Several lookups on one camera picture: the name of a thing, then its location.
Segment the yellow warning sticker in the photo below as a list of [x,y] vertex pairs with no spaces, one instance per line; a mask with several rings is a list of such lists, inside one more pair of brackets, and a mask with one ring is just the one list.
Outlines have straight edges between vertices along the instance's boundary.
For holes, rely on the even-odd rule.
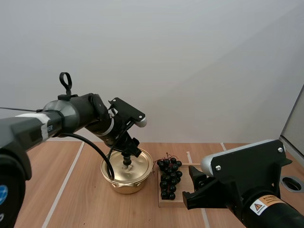
[[281,201],[278,197],[273,195],[266,195],[259,198],[260,201],[262,201],[266,206],[271,206],[276,203],[285,203],[284,201]]
[[264,210],[266,210],[269,206],[276,203],[285,203],[281,201],[278,197],[273,195],[266,195],[258,198],[256,201],[251,204],[250,209],[260,216]]

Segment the gold pot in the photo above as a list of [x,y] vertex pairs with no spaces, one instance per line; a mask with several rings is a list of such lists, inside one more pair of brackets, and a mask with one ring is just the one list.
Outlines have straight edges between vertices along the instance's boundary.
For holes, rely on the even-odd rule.
[[121,194],[132,194],[142,189],[150,175],[153,167],[151,155],[141,149],[142,153],[136,158],[131,156],[131,165],[123,165],[124,157],[118,151],[113,151],[110,157],[110,163],[114,170],[115,179],[110,180],[106,172],[106,163],[101,162],[101,173],[104,178],[110,182],[114,191]]

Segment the wire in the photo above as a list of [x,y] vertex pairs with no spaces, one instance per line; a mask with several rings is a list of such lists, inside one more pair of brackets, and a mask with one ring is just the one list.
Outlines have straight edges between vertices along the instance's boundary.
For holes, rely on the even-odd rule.
[[25,111],[25,112],[38,112],[38,110],[30,110],[30,109],[22,109],[22,108],[5,108],[5,107],[0,107],[0,109],[8,109],[8,110],[16,110],[16,111]]
[[80,140],[84,141],[85,143],[89,144],[91,147],[93,147],[102,156],[105,163],[107,164],[107,170],[109,169],[110,172],[111,172],[111,173],[108,173],[108,176],[109,176],[110,180],[112,180],[112,181],[114,180],[114,178],[115,178],[114,170],[113,170],[113,167],[112,167],[109,159],[105,156],[105,154],[102,152],[102,150],[100,150],[93,142],[86,139],[85,137],[82,137],[82,136],[80,136],[78,134],[74,134],[74,133],[61,133],[60,135],[80,139]]
[[[124,131],[120,134],[120,136],[118,137],[118,139],[113,143],[113,145],[111,146],[111,149],[108,153],[108,160],[110,160],[110,157],[111,157],[111,154],[112,154],[112,151],[114,150],[114,147],[116,146],[117,142],[122,138],[122,136],[124,135],[124,133],[128,130],[128,128],[126,127],[124,129]],[[109,175],[109,166],[106,167],[106,172],[108,173]]]

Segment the wooden table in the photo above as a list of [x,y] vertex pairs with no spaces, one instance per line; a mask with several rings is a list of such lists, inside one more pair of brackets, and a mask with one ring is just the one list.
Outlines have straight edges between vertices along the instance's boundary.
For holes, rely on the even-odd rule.
[[[96,144],[104,153],[108,152],[102,142]],[[224,144],[227,150],[241,145]],[[80,147],[81,142],[51,141],[28,152],[33,178],[27,182],[17,228],[244,227],[228,209],[159,208],[157,174],[148,178],[141,191],[118,194],[109,188],[100,172],[100,155],[88,145],[81,152]],[[154,160],[168,152],[183,163],[189,163],[187,152],[193,163],[199,163],[202,157],[223,151],[220,143],[141,143],[140,147]],[[75,160],[78,151],[80,156]],[[69,175],[74,160],[76,164]],[[285,166],[282,174],[304,180],[304,169],[297,161]],[[281,195],[304,214],[304,194],[291,193],[281,186]]]

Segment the wooden tray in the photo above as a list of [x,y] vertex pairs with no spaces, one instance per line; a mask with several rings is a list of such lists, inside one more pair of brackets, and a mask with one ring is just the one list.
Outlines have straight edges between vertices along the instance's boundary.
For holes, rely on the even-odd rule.
[[159,183],[161,182],[161,170],[157,167],[158,175],[158,207],[160,208],[183,208],[185,204],[182,200],[182,192],[188,191],[190,193],[194,192],[193,183],[189,175],[189,165],[193,165],[199,171],[200,164],[183,164],[179,167],[179,170],[182,172],[182,177],[180,178],[180,183],[176,185],[175,200],[163,199],[161,198],[161,188]]

